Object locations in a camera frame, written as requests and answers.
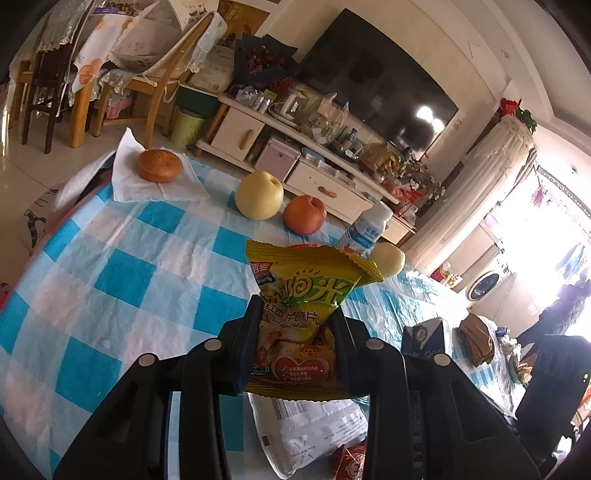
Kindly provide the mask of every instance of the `black tv screen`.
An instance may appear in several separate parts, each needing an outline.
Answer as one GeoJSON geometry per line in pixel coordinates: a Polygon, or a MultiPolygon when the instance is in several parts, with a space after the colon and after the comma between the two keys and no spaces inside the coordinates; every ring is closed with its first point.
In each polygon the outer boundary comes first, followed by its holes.
{"type": "Polygon", "coordinates": [[[386,35],[343,10],[297,69],[297,79],[340,105],[399,149],[425,151],[457,112],[431,76],[386,35]]]}

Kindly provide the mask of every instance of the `green trash can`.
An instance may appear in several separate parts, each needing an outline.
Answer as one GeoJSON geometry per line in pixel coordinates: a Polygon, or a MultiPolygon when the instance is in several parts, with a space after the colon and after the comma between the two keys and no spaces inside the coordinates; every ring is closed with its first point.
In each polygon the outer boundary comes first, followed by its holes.
{"type": "Polygon", "coordinates": [[[179,148],[186,148],[187,145],[195,145],[205,120],[197,113],[179,109],[177,119],[174,123],[173,133],[170,141],[179,148]]]}

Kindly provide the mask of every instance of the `yellow snack bag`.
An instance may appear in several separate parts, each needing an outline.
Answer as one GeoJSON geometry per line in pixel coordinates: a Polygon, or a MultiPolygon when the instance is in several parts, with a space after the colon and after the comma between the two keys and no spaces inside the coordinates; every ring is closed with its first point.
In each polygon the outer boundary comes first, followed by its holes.
{"type": "Polygon", "coordinates": [[[285,248],[252,240],[246,242],[246,257],[264,301],[246,389],[288,400],[342,397],[334,338],[323,325],[351,290],[383,280],[376,265],[335,247],[285,248]],[[311,387],[332,392],[314,394],[311,387]]]}

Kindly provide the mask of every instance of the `black box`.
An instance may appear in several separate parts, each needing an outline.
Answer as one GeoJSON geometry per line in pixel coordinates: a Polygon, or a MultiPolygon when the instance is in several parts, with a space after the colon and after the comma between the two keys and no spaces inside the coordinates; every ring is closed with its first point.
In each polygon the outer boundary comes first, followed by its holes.
{"type": "Polygon", "coordinates": [[[429,358],[436,353],[452,355],[452,329],[442,318],[426,320],[415,326],[406,326],[402,332],[404,355],[429,358]]]}

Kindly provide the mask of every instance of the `cardboard box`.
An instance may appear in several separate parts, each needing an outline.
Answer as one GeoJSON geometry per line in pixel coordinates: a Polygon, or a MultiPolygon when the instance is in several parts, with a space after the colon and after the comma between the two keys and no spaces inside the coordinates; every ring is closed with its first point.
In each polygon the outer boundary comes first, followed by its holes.
{"type": "Polygon", "coordinates": [[[402,354],[429,358],[436,353],[452,355],[452,329],[442,318],[404,327],[402,354]]]}
{"type": "Polygon", "coordinates": [[[189,84],[208,92],[224,92],[232,83],[234,73],[234,50],[216,45],[191,77],[189,84]]]}

